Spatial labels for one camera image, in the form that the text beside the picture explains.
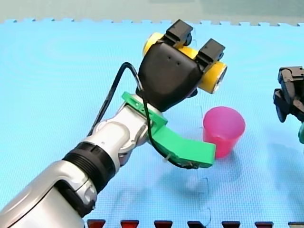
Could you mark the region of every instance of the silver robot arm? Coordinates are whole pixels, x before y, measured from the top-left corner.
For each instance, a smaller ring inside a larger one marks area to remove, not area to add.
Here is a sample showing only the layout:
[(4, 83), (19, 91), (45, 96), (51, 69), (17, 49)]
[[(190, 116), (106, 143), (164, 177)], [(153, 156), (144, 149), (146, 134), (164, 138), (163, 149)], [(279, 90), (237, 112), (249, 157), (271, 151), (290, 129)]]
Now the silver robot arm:
[(146, 134), (146, 118), (124, 103), (0, 211), (0, 228), (84, 228), (82, 218), (94, 210), (98, 193), (147, 141)]

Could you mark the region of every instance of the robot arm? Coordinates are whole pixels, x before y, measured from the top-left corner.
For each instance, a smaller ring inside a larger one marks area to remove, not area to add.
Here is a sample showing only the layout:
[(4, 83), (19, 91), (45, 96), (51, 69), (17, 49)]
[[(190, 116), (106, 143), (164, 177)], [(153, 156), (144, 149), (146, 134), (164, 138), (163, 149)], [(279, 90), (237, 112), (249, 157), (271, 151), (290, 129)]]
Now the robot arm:
[[(139, 74), (129, 63), (121, 66), (88, 136), (0, 211), (0, 228), (84, 228), (82, 218), (95, 208), (97, 195), (145, 142), (178, 167), (212, 165), (215, 146), (183, 139), (166, 127), (162, 115), (195, 96), (197, 88), (212, 94), (226, 72), (219, 62), (224, 47), (216, 41), (200, 51), (186, 47), (191, 30), (178, 20), (165, 35), (150, 37)], [(116, 115), (102, 120), (126, 68), (136, 79), (136, 94), (125, 92)]]
[(281, 88), (274, 91), (273, 100), (280, 122), (289, 114), (301, 123), (299, 141), (304, 144), (304, 69), (301, 66), (281, 67), (278, 74)]

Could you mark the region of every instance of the puzzle mat edge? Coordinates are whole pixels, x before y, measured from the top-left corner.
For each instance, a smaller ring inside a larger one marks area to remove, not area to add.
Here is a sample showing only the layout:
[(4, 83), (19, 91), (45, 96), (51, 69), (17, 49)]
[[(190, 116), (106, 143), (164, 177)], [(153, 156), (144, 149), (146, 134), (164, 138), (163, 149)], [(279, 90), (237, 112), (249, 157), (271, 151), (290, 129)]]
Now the puzzle mat edge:
[[(91, 20), (91, 19), (82, 19), (80, 21), (76, 21), (72, 18), (63, 18), (63, 19), (54, 19), (54, 18), (44, 18), (42, 20), (38, 20), (35, 18), (24, 18), (23, 20), (16, 20), (16, 19), (8, 19), (5, 20), (4, 22), (0, 23), (1, 24), (6, 24), (6, 23), (20, 23), (20, 22), (45, 22), (45, 21), (51, 21), (51, 22), (83, 22), (83, 21), (90, 21), (90, 22), (95, 22), (95, 23), (173, 23), (173, 21), (171, 20), (160, 20), (160, 21), (151, 21), (151, 20), (141, 20), (141, 21), (133, 21), (133, 20), (121, 20), (121, 21), (114, 21), (114, 20)], [(274, 26), (274, 27), (278, 27), (278, 26), (292, 26), (292, 27), (299, 27), (299, 26), (304, 26), (304, 22), (298, 22), (295, 25), (291, 25), (288, 23), (276, 23), (276, 24), (271, 24), (269, 22), (259, 22), (257, 24), (255, 23), (251, 23), (251, 22), (239, 22), (239, 23), (232, 23), (230, 21), (220, 21), (220, 22), (214, 22), (211, 20), (202, 20), (200, 22), (190, 22), (187, 21), (188, 23), (191, 24), (212, 24), (212, 25), (232, 25), (232, 26)]]

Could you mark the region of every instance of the silver cylinder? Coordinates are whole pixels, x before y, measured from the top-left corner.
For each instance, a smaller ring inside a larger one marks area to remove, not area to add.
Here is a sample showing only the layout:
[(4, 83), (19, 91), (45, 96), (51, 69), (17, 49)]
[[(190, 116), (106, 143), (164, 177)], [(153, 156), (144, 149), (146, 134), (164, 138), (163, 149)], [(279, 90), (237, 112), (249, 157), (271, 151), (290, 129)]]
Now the silver cylinder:
[(69, 227), (84, 228), (85, 223), (58, 190), (52, 188), (32, 210), (10, 228)]

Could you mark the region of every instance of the yellow roller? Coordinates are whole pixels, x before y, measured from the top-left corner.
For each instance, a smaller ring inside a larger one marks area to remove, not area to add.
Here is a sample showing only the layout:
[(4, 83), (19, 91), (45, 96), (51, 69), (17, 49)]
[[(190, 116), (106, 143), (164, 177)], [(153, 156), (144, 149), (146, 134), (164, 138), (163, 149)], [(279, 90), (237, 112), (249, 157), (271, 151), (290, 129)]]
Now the yellow roller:
[[(159, 39), (163, 37), (163, 34), (161, 33), (153, 33), (148, 40), (146, 41), (144, 47), (143, 47), (143, 55), (148, 52), (149, 48), (155, 44)], [(195, 49), (192, 49), (190, 47), (183, 46), (179, 48), (179, 51), (187, 55), (188, 57), (194, 59), (196, 55), (198, 54), (198, 51)], [(202, 77), (202, 81), (199, 84), (199, 88), (212, 94), (214, 93), (222, 81), (225, 72), (227, 70), (227, 65), (225, 63), (222, 63), (220, 61), (217, 61), (210, 69), (207, 71)]]

